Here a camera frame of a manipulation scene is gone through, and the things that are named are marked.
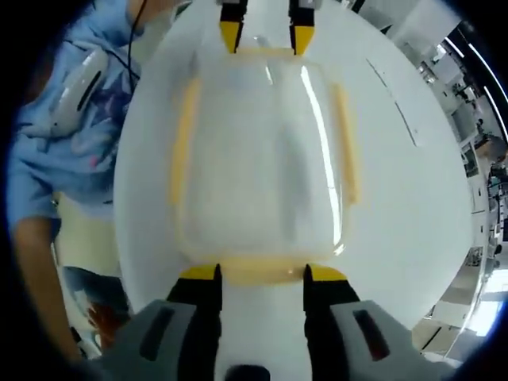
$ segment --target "white surface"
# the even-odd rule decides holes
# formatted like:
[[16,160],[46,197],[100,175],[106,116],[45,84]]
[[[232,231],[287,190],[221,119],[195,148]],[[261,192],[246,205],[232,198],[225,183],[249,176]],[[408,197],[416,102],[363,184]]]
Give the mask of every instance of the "white surface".
[[[248,6],[244,36],[262,35],[272,46],[290,46],[285,2]],[[166,198],[168,147],[175,133],[168,126],[178,117],[171,87],[187,72],[190,49],[198,44],[200,51],[224,49],[218,14],[214,2],[197,1],[175,23],[144,67],[125,121],[114,205],[121,270],[134,310],[167,297],[188,265],[172,242]],[[363,185],[361,203],[351,211],[346,250],[327,264],[347,274],[361,298],[374,300],[412,327],[444,293],[471,245],[471,203],[460,152],[432,91],[389,40],[335,2],[324,2],[316,24],[306,57],[321,64],[349,93]],[[421,147],[413,143],[395,100],[407,123],[421,134]],[[258,305],[279,308],[259,309],[247,318],[301,319],[301,310],[297,317],[292,312],[302,307],[301,286],[258,294]],[[237,309],[253,302],[236,300]],[[234,319],[234,312],[223,309],[222,318]],[[300,324],[278,327],[287,331],[249,336],[277,341],[273,348],[280,351],[293,351],[295,341],[305,344]],[[279,337],[295,339],[284,343]],[[277,354],[262,355],[270,361]],[[297,367],[305,378],[306,366],[291,362],[289,368]]]

